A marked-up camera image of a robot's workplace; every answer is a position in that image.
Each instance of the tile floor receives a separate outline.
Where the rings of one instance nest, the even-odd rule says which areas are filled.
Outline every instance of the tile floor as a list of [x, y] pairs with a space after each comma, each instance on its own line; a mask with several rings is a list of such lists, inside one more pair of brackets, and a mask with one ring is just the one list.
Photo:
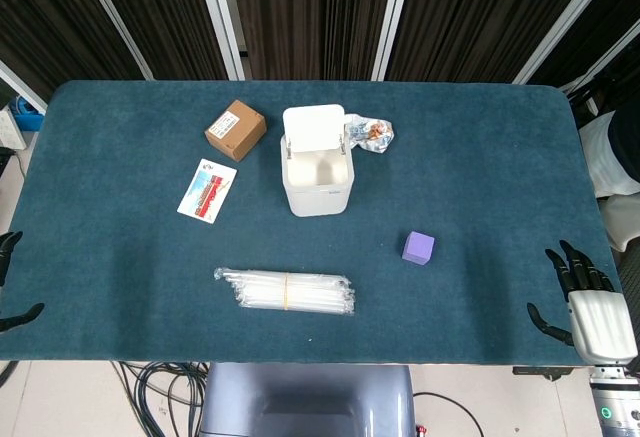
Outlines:
[[[514, 376], [508, 366], [415, 365], [411, 376], [414, 392], [441, 393], [465, 405], [487, 437], [601, 436], [586, 368], [557, 382]], [[166, 399], [158, 396], [150, 406], [172, 436]], [[429, 437], [478, 435], [469, 417], [449, 402], [424, 396], [417, 397], [415, 406]], [[187, 435], [186, 412], [178, 413], [177, 420], [181, 435]], [[108, 362], [21, 362], [0, 389], [0, 436], [45, 435], [144, 434]]]

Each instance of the candy wrapper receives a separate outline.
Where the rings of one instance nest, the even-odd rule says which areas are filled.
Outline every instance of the candy wrapper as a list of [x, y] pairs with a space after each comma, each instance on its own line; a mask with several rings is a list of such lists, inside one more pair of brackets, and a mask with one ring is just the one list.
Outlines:
[[347, 124], [349, 130], [349, 144], [353, 149], [359, 145], [371, 152], [383, 153], [393, 140], [391, 122], [380, 119], [370, 119], [358, 114], [348, 114], [351, 122]]

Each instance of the purple foam block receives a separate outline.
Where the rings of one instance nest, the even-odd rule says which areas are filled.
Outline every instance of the purple foam block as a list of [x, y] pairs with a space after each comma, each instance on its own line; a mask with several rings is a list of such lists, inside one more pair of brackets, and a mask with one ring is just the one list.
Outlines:
[[414, 264], [426, 264], [431, 258], [435, 241], [436, 239], [429, 235], [424, 235], [420, 232], [411, 232], [409, 237], [407, 237], [407, 242], [404, 244], [402, 258]]

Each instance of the teal tablecloth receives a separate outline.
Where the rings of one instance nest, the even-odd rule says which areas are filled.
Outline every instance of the teal tablecloth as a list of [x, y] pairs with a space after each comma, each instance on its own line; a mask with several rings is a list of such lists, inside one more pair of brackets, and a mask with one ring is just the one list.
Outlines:
[[[234, 99], [267, 118], [241, 163], [203, 130]], [[281, 181], [281, 115], [339, 103], [393, 122], [354, 149], [347, 210], [300, 219]], [[238, 169], [214, 225], [176, 212], [201, 158]], [[577, 364], [526, 302], [568, 327], [546, 247], [564, 238], [619, 286], [569, 105], [557, 90], [371, 82], [72, 82], [58, 90], [12, 230], [24, 231], [3, 359]], [[436, 238], [425, 267], [411, 230]], [[239, 308], [217, 266], [345, 274], [353, 317]]]

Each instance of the small brown box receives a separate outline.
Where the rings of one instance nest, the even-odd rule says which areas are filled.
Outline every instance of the small brown box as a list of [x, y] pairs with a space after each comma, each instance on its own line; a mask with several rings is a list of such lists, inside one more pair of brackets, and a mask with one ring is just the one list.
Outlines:
[[239, 162], [266, 131], [264, 117], [248, 105], [235, 100], [204, 131], [204, 135], [216, 149]]

